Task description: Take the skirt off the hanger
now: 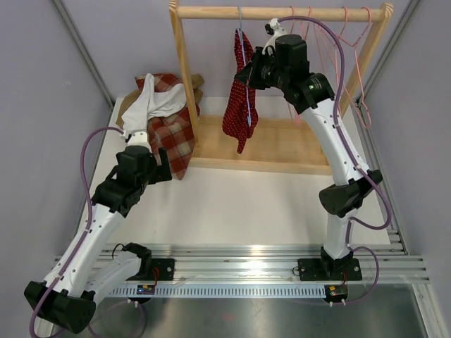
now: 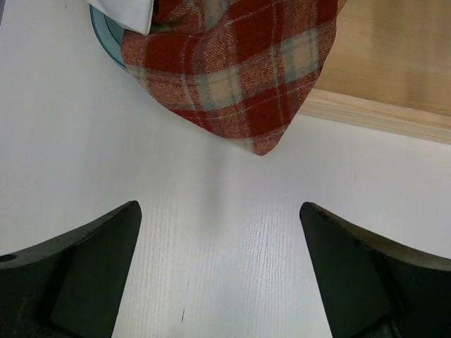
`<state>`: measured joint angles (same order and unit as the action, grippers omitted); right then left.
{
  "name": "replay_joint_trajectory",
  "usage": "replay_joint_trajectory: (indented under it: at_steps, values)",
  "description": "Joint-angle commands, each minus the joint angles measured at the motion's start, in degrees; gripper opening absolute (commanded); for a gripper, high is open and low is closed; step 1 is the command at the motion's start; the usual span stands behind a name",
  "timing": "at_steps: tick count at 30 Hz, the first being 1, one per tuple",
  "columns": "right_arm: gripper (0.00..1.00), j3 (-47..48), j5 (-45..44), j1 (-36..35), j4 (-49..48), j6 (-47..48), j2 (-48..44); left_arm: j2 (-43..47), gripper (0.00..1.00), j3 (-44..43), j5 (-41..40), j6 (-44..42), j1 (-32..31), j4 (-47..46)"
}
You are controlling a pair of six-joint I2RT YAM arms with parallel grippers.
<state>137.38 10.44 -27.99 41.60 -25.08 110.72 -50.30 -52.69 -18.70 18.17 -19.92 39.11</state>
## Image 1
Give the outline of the pink wire hanger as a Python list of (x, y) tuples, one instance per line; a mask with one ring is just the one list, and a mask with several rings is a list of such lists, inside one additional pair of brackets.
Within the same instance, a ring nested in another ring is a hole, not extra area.
[[(345, 21), (340, 33), (338, 35), (334, 33), (334, 37), (337, 37), (340, 42), (344, 42), (349, 46), (350, 44), (342, 38), (342, 35), (347, 26), (347, 19), (349, 14), (346, 6), (343, 6), (342, 9), (345, 12)], [(318, 37), (321, 38), (323, 49), (326, 51), (328, 58), (333, 66), (335, 73), (335, 90), (337, 90), (340, 80), (345, 80), (342, 77), (342, 71), (340, 70), (342, 63), (340, 52), (338, 51), (338, 45), (335, 43), (335, 40), (320, 25), (314, 26), (314, 35), (316, 39), (318, 39)]]
[(367, 33), (367, 31), (369, 30), (369, 28), (371, 26), (372, 14), (371, 14), (370, 8), (367, 6), (363, 6), (363, 7), (361, 7), (361, 9), (364, 9), (368, 14), (368, 23), (366, 24), (366, 27), (364, 28), (364, 30), (361, 32), (361, 34), (358, 36), (358, 38), (355, 40), (354, 43), (351, 44), (350, 42), (348, 42), (345, 39), (341, 39), (341, 41), (344, 42), (346, 45), (352, 47), (354, 50), (354, 61), (355, 61), (355, 66), (357, 67), (357, 78), (358, 78), (359, 88), (361, 91), (361, 99), (359, 100), (358, 104), (352, 104), (352, 105), (356, 110), (358, 110), (357, 115), (358, 115), (358, 118), (360, 120), (362, 127), (364, 129), (369, 129), (372, 126), (372, 119), (371, 119), (371, 114), (369, 112), (369, 108), (365, 102), (365, 89), (364, 89), (363, 81), (362, 81), (362, 69), (360, 67), (359, 57), (357, 55), (357, 47), (359, 46), (360, 41), (362, 40), (362, 38), (364, 37), (364, 35)]
[[(295, 20), (292, 21), (291, 26), (290, 26), (290, 34), (293, 33), (293, 30), (295, 28)], [(300, 127), (302, 125), (302, 119), (299, 115), (297, 115), (293, 110), (292, 110), (292, 106), (290, 104), (288, 104), (288, 111), (290, 114), (290, 118), (291, 121), (294, 123), (294, 125)]]
[[(312, 9), (313, 8), (311, 6), (309, 6), (308, 18), (311, 17)], [(305, 34), (304, 34), (304, 40), (306, 40), (306, 41), (308, 40), (309, 31), (310, 31), (310, 25), (311, 25), (311, 21), (308, 20), (307, 28), (306, 28)]]

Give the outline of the blue wire hanger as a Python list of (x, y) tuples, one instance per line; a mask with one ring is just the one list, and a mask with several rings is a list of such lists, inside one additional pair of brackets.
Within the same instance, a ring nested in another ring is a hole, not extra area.
[(255, 109), (255, 102), (253, 97), (253, 90), (249, 86), (249, 62), (251, 61), (251, 56), (249, 55), (249, 51), (247, 49), (247, 37), (245, 36), (244, 30), (243, 30), (243, 15), (242, 15), (242, 8), (240, 6), (237, 7), (238, 15), (239, 15), (239, 27), (237, 29), (238, 37), (240, 40), (240, 48), (241, 48), (241, 54), (242, 54), (242, 61), (243, 61), (243, 68), (242, 71), (245, 72), (244, 75), (241, 75), (241, 78), (244, 79), (245, 75), (246, 80), (244, 81), (245, 85), (245, 102), (247, 104), (247, 126), (249, 130), (253, 126), (254, 123), (254, 113), (253, 110)]

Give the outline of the small white skirt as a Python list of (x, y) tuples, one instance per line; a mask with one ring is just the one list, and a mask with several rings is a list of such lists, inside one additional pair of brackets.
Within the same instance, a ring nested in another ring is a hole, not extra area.
[(146, 129), (151, 118), (166, 118), (187, 103), (184, 84), (173, 74), (147, 73), (143, 80), (140, 95), (121, 116), (127, 132)]

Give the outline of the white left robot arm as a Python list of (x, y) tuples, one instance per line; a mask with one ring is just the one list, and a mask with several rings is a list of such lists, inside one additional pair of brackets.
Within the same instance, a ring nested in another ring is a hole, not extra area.
[(161, 269), (145, 246), (129, 243), (95, 275), (91, 273), (106, 241), (125, 221), (145, 189), (172, 179), (164, 148), (159, 157), (145, 146), (127, 146), (117, 153), (117, 164), (89, 198), (87, 223), (73, 238), (53, 270), (41, 281), (31, 281), (24, 296), (41, 318), (74, 334), (89, 326), (96, 307), (129, 279), (156, 280)]

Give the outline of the red polka dot skirt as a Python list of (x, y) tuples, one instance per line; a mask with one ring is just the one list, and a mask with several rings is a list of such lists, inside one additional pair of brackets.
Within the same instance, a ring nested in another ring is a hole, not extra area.
[[(235, 30), (234, 54), (236, 73), (241, 72), (254, 55), (251, 43), (240, 28)], [(233, 80), (223, 116), (222, 131), (237, 140), (238, 154), (243, 152), (247, 140), (252, 137), (258, 123), (255, 99), (254, 89), (236, 79)]]

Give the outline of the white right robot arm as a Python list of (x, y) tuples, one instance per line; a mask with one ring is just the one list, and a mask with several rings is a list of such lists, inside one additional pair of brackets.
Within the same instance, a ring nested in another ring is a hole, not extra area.
[(252, 89), (280, 89), (315, 134), (332, 170), (333, 184), (319, 192), (327, 212), (326, 240), (319, 258), (298, 261), (299, 278), (362, 280), (359, 261), (349, 247), (348, 222), (382, 175), (369, 169), (334, 114), (335, 93), (325, 75), (310, 71), (307, 43), (299, 35), (272, 37), (266, 46), (256, 48), (235, 79)]

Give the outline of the red plaid skirt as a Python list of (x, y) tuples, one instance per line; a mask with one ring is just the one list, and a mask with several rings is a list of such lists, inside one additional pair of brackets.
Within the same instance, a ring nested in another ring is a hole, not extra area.
[[(196, 104), (197, 115), (200, 107)], [(166, 118), (151, 118), (147, 121), (147, 132), (152, 151), (165, 148), (170, 161), (172, 176), (182, 180), (194, 151), (195, 141), (189, 109), (183, 109)]]

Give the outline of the tan skirt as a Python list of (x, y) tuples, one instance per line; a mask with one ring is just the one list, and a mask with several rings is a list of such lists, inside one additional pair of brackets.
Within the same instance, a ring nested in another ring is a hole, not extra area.
[[(138, 88), (136, 90), (134, 90), (133, 92), (129, 93), (127, 96), (125, 96), (122, 103), (119, 104), (118, 116), (116, 118), (116, 125), (119, 128), (123, 127), (122, 116), (123, 116), (124, 112), (126, 112), (129, 109), (129, 107), (140, 96), (142, 88), (144, 86), (144, 79), (145, 79), (144, 75), (140, 75), (140, 76), (136, 77), (135, 82), (136, 82)], [(204, 84), (204, 78), (200, 74), (194, 74), (191, 76), (191, 83), (192, 83), (192, 88), (193, 88), (193, 92), (194, 92), (194, 100), (195, 100), (196, 104), (199, 104), (204, 95), (203, 91), (200, 88)]]

